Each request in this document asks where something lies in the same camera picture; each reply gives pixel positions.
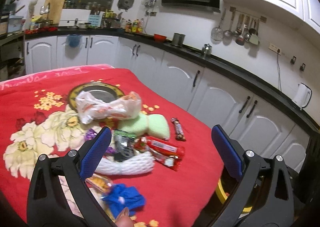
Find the person's left hand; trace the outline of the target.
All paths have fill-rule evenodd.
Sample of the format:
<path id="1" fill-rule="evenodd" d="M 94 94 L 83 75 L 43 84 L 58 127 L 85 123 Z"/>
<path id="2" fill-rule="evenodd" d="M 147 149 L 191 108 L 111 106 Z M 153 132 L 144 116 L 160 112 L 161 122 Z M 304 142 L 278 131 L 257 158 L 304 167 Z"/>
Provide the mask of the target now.
<path id="1" fill-rule="evenodd" d="M 117 227 L 134 227 L 133 220 L 129 217 L 129 209 L 125 207 L 116 217 L 114 223 Z"/>

